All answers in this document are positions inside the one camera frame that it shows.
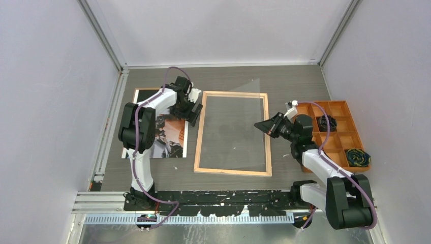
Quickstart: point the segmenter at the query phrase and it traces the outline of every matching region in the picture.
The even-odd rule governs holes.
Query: orange wooden box
[[[346,101],[315,101],[325,109],[328,115],[334,117],[337,121],[336,131],[331,132],[326,145],[323,147],[325,153],[343,169],[350,172],[363,172],[370,169],[366,167],[350,167],[347,162],[345,150],[359,148],[364,150],[358,131],[356,130],[353,117],[350,114]],[[322,111],[315,105],[299,104],[297,107],[298,114],[306,114],[313,118],[313,141],[317,145],[322,145],[326,138],[326,131],[319,131],[317,118],[323,115]],[[304,172],[311,172],[309,169],[302,167]]]

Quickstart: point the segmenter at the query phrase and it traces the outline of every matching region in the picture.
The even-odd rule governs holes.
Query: wooden frame
[[[207,97],[225,97],[225,98],[258,98],[263,99],[263,117],[265,120],[269,119],[269,109],[268,109],[268,94],[266,93],[238,93],[229,91],[204,91],[202,95],[202,105],[201,115],[199,119],[199,132],[198,141],[196,144],[196,155],[195,155],[195,165],[194,172],[200,173],[214,173],[214,174],[235,174],[235,175],[250,175],[250,176],[272,176],[272,164],[271,164],[271,146],[270,138],[265,135],[265,164],[266,171],[245,171],[245,170],[230,170],[230,169],[209,169],[200,168],[200,158],[201,158],[201,147],[202,147],[202,137],[203,137],[203,126],[205,122],[205,110],[206,110],[206,100]]]

